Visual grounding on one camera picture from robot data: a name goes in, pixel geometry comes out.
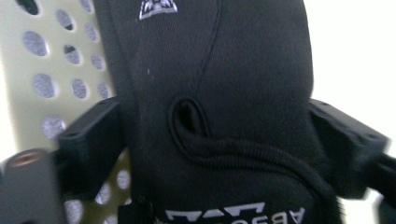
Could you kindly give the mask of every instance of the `black fabric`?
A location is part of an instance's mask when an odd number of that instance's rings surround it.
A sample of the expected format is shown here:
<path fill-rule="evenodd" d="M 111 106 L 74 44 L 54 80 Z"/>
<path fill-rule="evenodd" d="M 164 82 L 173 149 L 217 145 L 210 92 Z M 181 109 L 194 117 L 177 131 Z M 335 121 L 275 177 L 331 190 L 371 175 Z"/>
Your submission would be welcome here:
<path fill-rule="evenodd" d="M 94 3 L 150 221 L 341 222 L 308 113 L 303 1 Z M 148 3 L 177 12 L 140 20 Z"/>

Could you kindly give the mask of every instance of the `white wall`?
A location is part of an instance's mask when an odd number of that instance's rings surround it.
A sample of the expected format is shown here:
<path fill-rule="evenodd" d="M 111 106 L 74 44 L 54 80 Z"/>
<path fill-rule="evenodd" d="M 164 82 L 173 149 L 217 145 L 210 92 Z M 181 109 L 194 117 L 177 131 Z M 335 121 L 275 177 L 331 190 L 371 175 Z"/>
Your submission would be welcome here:
<path fill-rule="evenodd" d="M 312 97 L 396 139 L 396 1 L 304 2 L 314 60 Z M 389 154 L 396 156 L 395 144 Z M 344 202 L 346 223 L 377 223 L 377 200 L 370 192 L 365 202 Z"/>

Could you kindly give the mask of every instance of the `white background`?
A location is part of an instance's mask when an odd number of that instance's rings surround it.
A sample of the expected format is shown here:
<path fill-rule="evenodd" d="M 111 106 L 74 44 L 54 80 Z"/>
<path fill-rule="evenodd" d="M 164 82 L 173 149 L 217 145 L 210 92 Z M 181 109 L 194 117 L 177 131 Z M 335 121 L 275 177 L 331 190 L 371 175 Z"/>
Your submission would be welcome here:
<path fill-rule="evenodd" d="M 396 139 L 396 1 L 304 2 L 314 60 L 312 97 Z M 395 144 L 388 151 L 396 156 Z M 377 201 L 370 192 L 365 202 L 345 202 L 346 223 L 377 223 Z"/>

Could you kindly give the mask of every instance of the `padded cover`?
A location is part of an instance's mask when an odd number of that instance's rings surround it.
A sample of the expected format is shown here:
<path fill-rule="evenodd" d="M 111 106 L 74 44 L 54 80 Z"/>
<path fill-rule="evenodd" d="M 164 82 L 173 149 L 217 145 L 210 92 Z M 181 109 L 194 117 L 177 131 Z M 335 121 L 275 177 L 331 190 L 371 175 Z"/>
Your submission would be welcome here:
<path fill-rule="evenodd" d="M 122 105 L 136 223 L 341 222 L 308 114 L 302 0 L 95 8 Z"/>

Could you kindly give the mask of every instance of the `perforated metal panel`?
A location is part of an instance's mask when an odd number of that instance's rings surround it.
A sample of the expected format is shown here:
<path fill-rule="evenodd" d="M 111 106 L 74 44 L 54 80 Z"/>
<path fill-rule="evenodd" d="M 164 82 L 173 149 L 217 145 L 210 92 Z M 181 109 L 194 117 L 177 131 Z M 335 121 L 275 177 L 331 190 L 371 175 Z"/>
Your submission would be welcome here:
<path fill-rule="evenodd" d="M 0 1 L 0 161 L 56 149 L 60 132 L 114 95 L 91 0 Z M 94 202 L 65 202 L 70 223 L 117 223 L 130 201 L 125 153 Z"/>

